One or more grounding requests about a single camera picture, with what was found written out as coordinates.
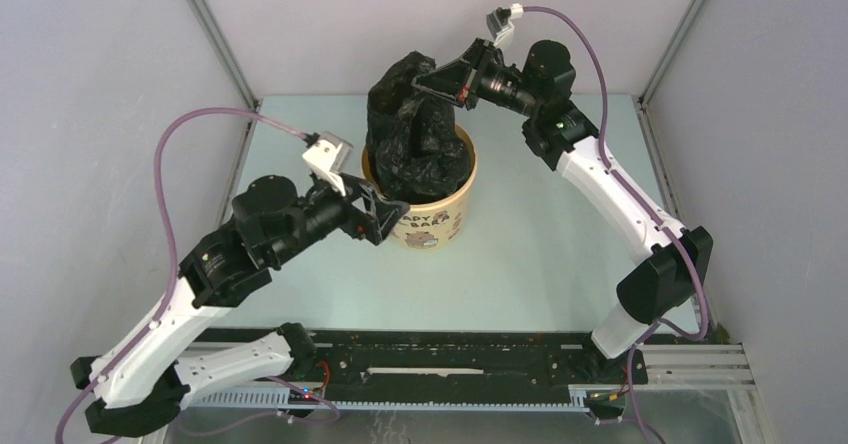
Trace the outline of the yellow capybara trash bin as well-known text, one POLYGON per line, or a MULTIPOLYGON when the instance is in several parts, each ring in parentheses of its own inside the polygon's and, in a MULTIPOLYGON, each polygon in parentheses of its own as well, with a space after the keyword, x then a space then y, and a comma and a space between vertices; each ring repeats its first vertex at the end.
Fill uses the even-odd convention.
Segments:
POLYGON ((458 125, 369 125, 363 173, 387 199, 410 205, 392 230, 409 248, 437 249, 455 237, 476 170, 472 141, 458 125))

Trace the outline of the black trash bag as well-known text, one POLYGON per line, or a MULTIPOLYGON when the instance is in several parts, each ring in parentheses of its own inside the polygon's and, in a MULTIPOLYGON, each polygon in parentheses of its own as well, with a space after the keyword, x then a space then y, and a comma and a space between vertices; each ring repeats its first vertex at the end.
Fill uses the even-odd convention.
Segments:
POLYGON ((367 94, 368 162, 389 199, 433 203, 453 195, 470 178, 471 151, 457 133, 454 107, 412 85, 435 67, 433 58, 412 51, 367 94))

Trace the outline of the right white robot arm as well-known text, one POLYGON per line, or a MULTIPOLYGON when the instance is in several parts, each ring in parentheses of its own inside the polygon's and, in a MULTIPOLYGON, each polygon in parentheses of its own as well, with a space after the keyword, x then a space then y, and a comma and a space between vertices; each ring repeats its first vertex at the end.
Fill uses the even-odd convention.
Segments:
POLYGON ((621 355, 669 310, 702 295, 713 239, 665 212, 618 165, 600 130, 571 99, 575 77, 570 53, 558 42, 534 43, 517 68, 505 64, 493 43, 477 39, 412 84, 457 107, 473 109, 484 100, 524 116, 531 151, 579 189, 624 240, 635 267, 617 285, 617 304, 589 334, 581 356, 585 375, 606 382, 620 371, 621 355))

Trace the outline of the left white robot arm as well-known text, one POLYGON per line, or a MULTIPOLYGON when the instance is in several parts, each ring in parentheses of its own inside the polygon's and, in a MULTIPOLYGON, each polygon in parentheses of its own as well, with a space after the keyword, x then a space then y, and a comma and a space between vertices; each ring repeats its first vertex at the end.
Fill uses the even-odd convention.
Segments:
POLYGON ((379 245, 408 212, 369 181, 343 175, 339 187, 315 180, 299 194, 267 175, 232 201, 232 216, 179 263, 156 306, 113 351, 71 365, 92 402, 91 432, 141 437, 171 423, 192 402, 260 378, 304 380, 317 349, 299 323, 285 323, 239 347, 197 358, 185 349, 215 321, 268 285, 274 272, 334 231, 379 245))

